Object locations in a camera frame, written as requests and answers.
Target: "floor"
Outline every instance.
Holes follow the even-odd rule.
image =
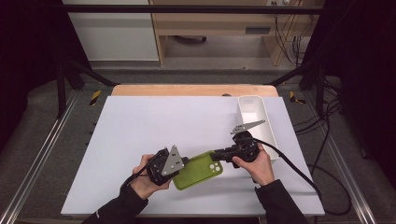
[[[246,83],[263,84],[280,77],[291,70],[294,65],[287,59],[279,67],[273,67],[264,44],[259,37],[241,38],[237,36],[209,36],[205,43],[194,39],[174,37],[170,39],[165,64],[124,64],[116,69],[109,64],[96,64],[95,70],[105,77],[121,83]],[[30,194],[24,199],[23,207],[18,210],[18,221],[28,220],[30,223],[79,223],[79,218],[60,215],[67,191],[73,183],[78,165],[89,144],[94,123],[98,120],[106,96],[111,88],[83,76],[86,86],[83,91],[71,91],[68,96],[77,95],[76,104],[70,116],[56,138],[51,152],[44,165],[38,167],[39,175],[33,179],[35,184],[28,189]],[[301,92],[295,83],[299,78],[289,80],[277,87],[279,95],[284,98],[295,124],[296,132],[307,124],[298,124],[312,119],[315,114],[310,104],[314,91]],[[334,85],[339,80],[330,78]],[[89,101],[96,90],[101,96],[92,106]],[[290,91],[295,94],[293,101]],[[335,99],[334,92],[327,90],[325,100]],[[21,123],[0,154],[0,211],[4,212],[12,201],[18,187],[22,183],[35,156],[45,142],[57,114],[56,83],[50,82],[29,94],[29,105]],[[375,222],[363,222],[357,215],[360,208],[356,206],[343,216],[327,214],[318,219],[318,223],[396,223],[396,192],[384,177],[375,161],[361,156],[360,144],[355,132],[350,127],[342,110],[330,116],[331,139],[339,148],[359,190],[367,203],[370,214]],[[307,163],[313,163],[323,142],[320,128],[314,126],[307,132],[297,132],[300,147]],[[325,144],[318,165],[340,178],[334,163],[330,144]],[[347,197],[340,185],[328,175],[315,171],[314,181],[323,194],[323,205],[334,212],[342,212],[347,208]]]

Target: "black cable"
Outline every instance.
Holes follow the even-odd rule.
[[[146,165],[144,165],[142,167],[142,169],[140,169],[136,174],[133,174],[131,176],[129,176],[121,185],[120,190],[125,189],[125,187],[134,179],[138,178],[139,176],[149,176],[149,175],[141,175],[147,168],[148,166],[151,164],[152,161],[154,161],[154,159],[159,155],[160,151],[157,152],[157,154],[154,155],[154,157],[151,158],[151,160],[148,161],[148,163],[146,163]]]
[[[305,26],[305,28],[303,29],[302,33],[300,34],[300,42],[303,40],[304,36],[306,34],[308,34],[308,32],[311,29],[313,24],[314,24],[314,21],[311,19],[311,22],[309,22],[308,25]]]
[[[337,107],[337,106],[339,106],[339,105],[340,105],[340,104],[338,103],[338,104],[336,104],[336,105],[332,105],[332,107],[330,107],[330,108],[328,107],[329,110],[326,111],[326,113],[324,114],[324,117],[327,118],[327,117],[329,117],[330,115],[332,115],[333,113],[335,113],[336,111],[340,110],[340,107],[338,107],[338,108],[336,108],[334,111],[332,111],[335,107]],[[305,124],[305,123],[307,123],[307,122],[309,122],[309,121],[311,121],[312,119],[315,119],[315,118],[317,118],[317,117],[318,117],[318,115],[314,116],[313,118],[311,118],[311,119],[309,119],[309,120],[307,120],[307,121],[294,124],[293,127],[298,126],[298,125],[301,125],[301,124]],[[295,131],[295,132],[296,132],[296,133],[300,133],[300,132],[306,131],[306,130],[308,130],[309,128],[313,127],[315,124],[319,123],[321,120],[322,120],[322,119],[317,119],[314,123],[308,125],[308,126],[305,127],[305,128],[302,128],[301,130],[297,130],[297,131]]]
[[[303,59],[305,52],[300,52],[300,47],[301,47],[301,40],[303,38],[301,36],[295,36],[292,41],[292,49],[293,49],[293,55],[296,57],[296,59]]]
[[[327,107],[326,107],[326,113],[327,113],[327,114],[329,113],[329,110],[330,110],[330,103],[328,103],[328,104],[327,104]],[[317,155],[317,157],[315,158],[314,167],[313,167],[313,169],[311,170],[311,175],[314,173],[315,167],[318,165],[318,161],[319,161],[319,159],[320,159],[321,153],[323,152],[324,146],[325,146],[325,144],[326,144],[326,142],[327,142],[327,138],[329,137],[329,133],[330,133],[330,119],[329,119],[329,116],[326,116],[325,119],[326,119],[326,123],[327,123],[327,130],[326,130],[326,133],[325,133],[325,135],[324,135],[323,142],[322,142],[322,144],[321,144],[321,146],[320,146],[318,155]]]
[[[279,35],[280,42],[282,43],[282,45],[280,45],[279,40],[277,39],[277,36],[278,36],[278,35]],[[277,15],[275,15],[275,39],[276,39],[276,43],[279,45],[279,47],[281,48],[281,50],[283,51],[283,53],[284,53],[286,56],[288,56],[288,55],[287,55],[287,52],[286,52],[285,42],[283,42],[282,36],[281,36],[281,34],[280,34],[280,32],[279,32],[279,29],[278,29],[278,27],[277,27]]]
[[[315,190],[315,192],[317,193],[317,195],[318,195],[320,201],[322,202],[322,194],[321,194],[321,191],[320,191],[320,189],[318,188],[318,186],[317,186],[311,179],[309,179],[303,172],[301,172],[301,171],[289,160],[289,158],[285,156],[285,154],[283,154],[283,153],[282,153],[279,149],[277,149],[276,147],[274,147],[274,146],[272,146],[271,144],[266,143],[266,142],[264,142],[264,141],[262,141],[262,140],[260,140],[260,139],[257,139],[257,138],[247,138],[246,140],[248,140],[248,139],[252,139],[253,141],[256,141],[256,142],[258,142],[258,143],[261,143],[261,144],[263,144],[263,145],[265,145],[265,146],[270,147],[271,149],[273,149],[273,150],[279,155],[279,157],[282,158],[282,159],[285,161],[285,163],[286,163],[294,172],[296,172],[296,173],[297,173],[300,177],[302,177],[310,186],[312,186],[312,188],[313,188],[313,189]],[[347,189],[344,187],[344,185],[343,185],[334,175],[330,174],[328,171],[324,170],[323,168],[321,168],[321,167],[319,167],[319,166],[317,166],[317,165],[314,166],[314,165],[310,165],[310,164],[309,164],[308,166],[311,166],[311,167],[313,167],[313,168],[318,168],[318,169],[320,169],[321,171],[323,171],[325,174],[329,175],[331,178],[334,178],[334,179],[341,185],[341,187],[344,189],[344,191],[346,192],[346,196],[347,196],[347,200],[348,200],[348,207],[347,207],[347,210],[346,210],[346,211],[343,211],[343,212],[333,212],[333,211],[329,211],[329,210],[327,210],[326,208],[323,207],[324,211],[325,211],[326,213],[328,213],[328,214],[335,215],[335,216],[343,216],[343,215],[347,214],[347,213],[350,211],[350,209],[351,209],[352,201],[351,201],[351,197],[350,197],[349,193],[347,192]]]
[[[336,215],[336,216],[344,216],[344,215],[346,215],[347,213],[349,213],[350,209],[352,208],[352,198],[350,197],[350,194],[349,194],[349,192],[347,191],[347,189],[344,187],[343,183],[341,183],[341,181],[340,181],[335,175],[332,175],[329,171],[325,170],[324,168],[322,168],[322,167],[320,167],[320,166],[314,166],[314,165],[312,165],[312,164],[307,164],[307,166],[308,166],[308,167],[312,167],[312,168],[315,167],[316,169],[322,171],[323,173],[325,173],[326,175],[328,175],[329,177],[331,177],[333,180],[335,180],[335,181],[341,186],[341,188],[342,188],[342,189],[344,190],[344,192],[346,193],[347,201],[348,201],[347,209],[346,209],[345,211],[343,211],[343,212],[338,212],[338,213],[337,213],[337,212],[331,212],[331,213],[329,213],[329,214]]]
[[[286,27],[286,25],[288,24],[288,21],[290,20],[291,16],[292,16],[292,14],[290,14],[290,15],[288,16],[288,19],[285,21],[285,24],[283,24],[283,27],[282,27],[282,29],[281,29],[282,35],[283,35],[283,37],[285,38],[285,42],[284,42],[284,43],[286,43],[286,36],[285,36],[285,34],[283,33],[283,31],[285,30],[285,27]]]
[[[332,83],[329,82],[329,80],[327,80],[327,78],[324,78],[324,81],[328,88],[334,90],[337,93],[341,91],[341,88],[335,87]]]
[[[292,44],[291,44],[291,47],[292,47],[292,49],[293,49],[293,55],[294,55],[294,57],[296,57],[296,66],[298,66],[299,65],[299,63],[298,63],[298,60],[299,60],[299,57],[298,57],[298,51],[300,50],[300,49],[298,49],[297,51],[295,50],[295,40],[296,40],[296,37],[294,36],[293,37],[293,42],[292,42]]]
[[[339,106],[339,107],[337,107],[334,111],[330,111],[329,113],[325,113],[325,114],[324,114],[324,116],[325,116],[324,118],[327,118],[327,117],[331,116],[333,113],[335,113],[336,111],[340,111],[340,110],[342,109],[342,107],[341,107],[339,104],[338,104],[338,105],[335,105],[335,106]],[[303,131],[306,131],[306,130],[312,128],[313,126],[315,126],[315,124],[319,123],[320,121],[323,121],[323,119],[317,119],[314,123],[308,125],[308,126],[305,127],[305,128],[302,128],[302,129],[300,129],[300,130],[295,131],[295,133],[296,133],[296,134],[303,134]],[[318,127],[323,126],[323,124],[324,124],[324,123],[322,122],[319,126],[315,127],[314,129],[311,129],[311,130],[309,130],[308,132],[305,132],[305,133],[311,133],[312,131],[316,130]]]
[[[295,171],[295,172],[296,172],[300,177],[302,177],[310,186],[312,186],[312,188],[314,188],[314,190],[317,192],[317,194],[318,194],[318,196],[319,196],[319,199],[321,200],[321,192],[320,192],[320,190],[318,189],[317,185],[316,185],[311,179],[309,179],[308,176],[306,176],[303,172],[301,172],[301,171],[289,160],[289,158],[286,157],[285,154],[283,154],[283,152],[281,152],[279,149],[277,149],[276,147],[272,146],[271,144],[266,143],[266,142],[264,142],[264,141],[262,141],[262,140],[260,140],[260,139],[257,139],[257,138],[249,138],[249,139],[253,139],[253,140],[256,141],[256,142],[261,143],[261,144],[263,144],[263,145],[265,145],[265,146],[270,147],[271,149],[273,149],[273,150],[279,155],[279,157],[282,158],[282,159],[288,164],[288,166],[289,166],[293,171]]]

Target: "metal frame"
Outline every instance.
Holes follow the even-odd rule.
[[[37,156],[35,157],[35,161],[30,167],[25,178],[23,179],[20,187],[18,188],[5,212],[3,212],[3,214],[0,216],[1,224],[12,224],[17,219],[18,214],[20,213],[27,197],[29,196],[30,191],[32,190],[38,176],[40,175],[40,172],[43,169],[44,164],[46,163],[46,160],[64,127],[64,124],[66,123],[71,111],[73,110],[78,95],[78,91],[72,91],[72,94],[68,99],[67,108],[65,109],[64,114],[60,118],[56,119],[51,131],[49,132],[49,135],[47,136],[46,141],[44,142]]]
[[[331,32],[326,36],[325,40],[322,42],[320,47],[315,53],[313,57],[314,60],[304,62],[301,67],[296,68],[295,70],[287,73],[285,76],[273,81],[270,83],[271,85],[278,86],[282,82],[300,75],[300,74],[308,74],[309,76],[305,76],[300,83],[300,87],[303,90],[310,88],[315,82],[317,75],[316,72],[319,72],[319,76],[324,76],[321,73],[320,64],[325,60],[325,49],[327,49],[332,42],[332,37],[337,26],[342,22],[343,18],[347,14],[348,10],[352,7],[354,0],[347,9],[340,8],[326,8],[326,7],[232,7],[232,6],[147,6],[147,5],[133,5],[133,6],[125,6],[125,5],[41,5],[40,9],[42,10],[61,10],[64,12],[72,12],[72,13],[216,13],[216,14],[305,14],[305,15],[322,15],[327,13],[336,13],[342,12],[343,16],[334,23],[334,27],[331,29]],[[83,70],[81,67],[78,67],[75,64],[72,64],[72,67],[78,70]],[[96,79],[100,79],[101,82],[107,83],[108,85],[114,85],[111,81],[106,79],[101,79],[100,76],[96,74],[90,73]],[[44,145],[40,149],[34,163],[32,164],[28,174],[24,178],[20,188],[12,199],[11,203],[7,207],[6,211],[0,216],[0,223],[12,224],[16,220],[21,208],[26,201],[35,181],[37,180],[42,167],[44,166],[48,155],[50,154],[53,145],[56,142],[57,137],[59,136],[64,123],[66,122],[70,112],[73,109],[75,101],[78,97],[78,92],[73,91],[72,96],[69,98],[68,106],[64,107],[64,73],[62,66],[60,65],[57,71],[58,78],[58,88],[59,88],[59,100],[60,100],[60,113],[58,115],[58,119],[56,120],[51,132]],[[316,108],[320,108],[320,102],[317,102],[316,108],[313,107],[312,96],[308,97],[308,102],[311,105],[312,110],[315,112]],[[325,133],[326,128],[322,128],[322,133]],[[342,158],[336,144],[334,143],[332,137],[329,138],[329,147],[332,155],[332,159],[334,164],[338,170],[339,175],[342,178],[342,181],[345,183],[346,188],[352,197],[352,202],[355,206],[356,212],[361,219],[361,223],[375,223],[375,218],[365,201],[361,191],[353,178],[353,175],[350,173],[344,159]]]

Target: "cable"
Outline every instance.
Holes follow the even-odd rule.
[[[307,164],[307,166],[314,168],[314,165],[312,165],[312,164]],[[320,171],[322,171],[323,173],[325,173],[326,175],[328,175],[332,179],[334,179],[341,186],[341,188],[344,190],[344,192],[346,193],[346,196],[347,196],[348,206],[347,206],[346,211],[338,212],[338,213],[337,212],[331,212],[329,214],[336,215],[336,216],[344,216],[344,215],[346,215],[350,211],[350,209],[352,208],[352,198],[350,197],[349,192],[344,187],[343,183],[341,183],[341,181],[337,177],[335,177],[335,175],[332,175],[329,171],[321,168],[320,166],[315,166],[315,168],[320,170]]]
[[[298,60],[296,60],[296,62],[294,62],[294,61],[291,59],[290,53],[289,53],[289,48],[287,48],[286,52],[288,53],[287,57],[290,58],[291,63],[293,63],[293,64],[296,65],[296,67],[297,67]]]
[[[300,46],[301,46],[301,41],[304,39],[306,34],[311,30],[313,23],[317,18],[315,18],[314,15],[309,15],[309,18],[311,22],[309,22],[305,28],[302,30],[301,34],[299,36],[294,36],[292,40],[292,49],[293,49],[293,55],[295,57],[295,63],[296,67],[301,65],[302,63],[299,63],[299,60],[303,60],[305,52],[300,52]]]
[[[321,122],[321,123],[319,124],[319,126],[315,127],[314,129],[311,129],[311,130],[306,131],[306,132],[304,132],[304,133],[297,133],[296,135],[303,135],[303,134],[306,134],[306,133],[312,133],[314,130],[316,130],[316,129],[320,128],[321,126],[323,126],[324,123],[325,123],[325,121]]]
[[[333,91],[335,91],[337,94],[339,94],[339,92],[341,91],[341,88],[335,87],[332,83],[329,82],[329,80],[327,80],[327,78],[324,78],[324,82],[325,82],[325,86],[327,88],[332,89]]]
[[[260,139],[257,139],[257,138],[246,138],[246,140],[248,140],[248,139],[252,139],[253,141],[256,141],[256,142],[258,142],[258,143],[261,143],[261,144],[263,144],[263,145],[265,145],[265,146],[270,147],[271,149],[273,149],[273,150],[279,155],[279,157],[282,158],[282,159],[285,161],[285,163],[286,163],[293,171],[295,171],[295,172],[296,172],[300,177],[302,177],[310,186],[312,186],[312,188],[313,188],[313,189],[315,190],[315,192],[318,194],[318,197],[319,197],[320,201],[322,202],[322,194],[321,194],[321,191],[319,190],[318,186],[317,186],[311,179],[309,179],[303,172],[301,172],[301,171],[289,160],[289,158],[285,156],[285,154],[283,154],[283,153],[282,153],[279,149],[277,149],[276,147],[274,147],[274,146],[272,146],[271,144],[268,144],[268,143],[266,143],[266,142],[264,142],[264,141],[262,141],[262,140],[260,140]],[[326,213],[328,213],[328,214],[335,215],[335,216],[343,216],[343,215],[347,214],[347,213],[350,211],[351,207],[352,207],[352,201],[351,201],[351,197],[350,197],[349,193],[347,192],[347,189],[344,187],[344,185],[343,185],[334,175],[330,174],[328,171],[324,170],[323,168],[321,168],[321,167],[319,167],[319,166],[317,166],[317,165],[310,165],[310,164],[309,164],[308,166],[313,167],[313,168],[317,168],[317,169],[323,171],[325,174],[329,175],[331,178],[335,179],[335,180],[341,185],[341,187],[344,189],[344,191],[346,192],[346,196],[347,196],[347,200],[348,200],[348,206],[347,206],[347,210],[346,210],[346,211],[343,211],[343,212],[333,212],[333,211],[329,211],[329,210],[327,210],[326,208],[323,207],[324,211],[325,211]]]
[[[288,17],[288,19],[286,20],[285,25],[283,26],[283,28],[286,26],[286,24],[287,24],[288,20],[290,19],[290,17],[291,17],[291,15],[289,15],[289,17]],[[283,53],[285,54],[285,56],[288,58],[289,62],[290,62],[290,63],[294,63],[294,61],[289,57],[289,55],[288,55],[288,53],[287,53],[287,50],[286,50],[286,47],[285,47],[285,43],[286,43],[287,39],[286,39],[286,37],[285,37],[285,41],[283,41],[282,35],[283,35],[283,36],[285,36],[285,35],[283,34],[283,31],[282,31],[282,35],[281,35],[280,32],[279,32],[279,29],[278,29],[278,26],[277,26],[277,18],[278,18],[278,15],[276,14],[276,15],[275,15],[275,39],[276,39],[276,43],[279,45],[279,47],[280,47],[280,49],[282,50],[282,52],[283,52]]]
[[[334,99],[334,100],[332,100],[332,101],[330,101],[330,102],[328,103],[328,110],[327,110],[326,113],[324,114],[325,118],[329,117],[330,115],[332,115],[333,113],[335,113],[336,111],[339,111],[339,110],[341,109],[341,107],[337,107],[337,106],[340,105],[340,103],[338,103],[338,104],[336,104],[336,105],[332,105],[331,107],[329,107],[333,102],[335,102],[335,100],[337,100],[337,99]],[[301,125],[301,124],[305,124],[305,123],[307,123],[307,122],[309,122],[309,121],[311,121],[312,119],[315,119],[315,118],[317,118],[317,117],[318,117],[318,115],[314,116],[313,118],[311,118],[311,119],[309,119],[309,120],[307,120],[307,121],[294,124],[293,127],[296,127],[296,126]],[[303,131],[306,131],[306,130],[308,130],[309,128],[313,127],[313,126],[314,126],[315,124],[317,124],[318,122],[320,122],[321,120],[322,120],[322,119],[317,119],[314,123],[308,125],[308,126],[305,127],[305,128],[302,128],[301,130],[295,131],[295,132],[296,132],[296,133],[301,133],[301,132],[303,132]]]
[[[285,42],[284,42],[284,43],[286,43],[286,36],[285,36],[285,34],[283,33],[283,31],[285,30],[285,27],[286,27],[286,25],[288,24],[288,21],[290,20],[291,16],[293,16],[293,14],[290,14],[290,15],[288,16],[288,19],[285,21],[285,24],[283,24],[283,27],[282,27],[282,29],[281,29],[282,35],[283,35],[283,37],[285,38]]]
[[[157,154],[154,155],[154,157],[151,158],[151,160],[148,161],[148,163],[146,163],[146,165],[144,165],[142,167],[142,169],[140,169],[136,174],[133,174],[131,176],[129,176],[121,185],[120,190],[125,189],[125,187],[134,179],[138,178],[139,176],[149,176],[149,175],[141,175],[147,168],[148,166],[151,164],[152,161],[154,161],[154,159],[160,155],[160,151],[157,152]]]
[[[330,104],[328,104],[327,107],[326,107],[326,114],[329,113],[329,110],[330,110]],[[326,123],[327,123],[327,130],[326,130],[326,133],[325,133],[325,135],[324,135],[323,142],[322,142],[322,144],[321,144],[321,146],[320,146],[318,155],[317,155],[317,157],[315,158],[314,167],[313,167],[313,169],[311,170],[311,175],[314,173],[315,168],[318,166],[318,161],[319,161],[319,159],[320,159],[321,153],[323,152],[324,146],[325,146],[325,144],[326,144],[326,142],[327,142],[327,138],[329,137],[329,133],[330,133],[330,119],[329,119],[329,116],[326,116],[325,119],[326,119]]]

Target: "hand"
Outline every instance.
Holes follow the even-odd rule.
[[[154,155],[143,155],[142,160],[140,161],[140,165],[136,166],[133,170],[133,174],[139,172],[153,157]],[[161,186],[157,186],[149,180],[147,170],[143,171],[143,173],[138,176],[136,179],[130,182],[132,189],[136,192],[137,195],[143,200],[146,200],[152,193],[160,189],[169,189],[169,184],[171,183],[171,179]]]
[[[260,149],[259,155],[253,162],[245,162],[238,157],[233,157],[233,162],[238,166],[245,168],[251,175],[251,177],[261,186],[267,185],[273,181],[274,172],[272,170],[270,156],[265,152],[262,144],[257,144]]]

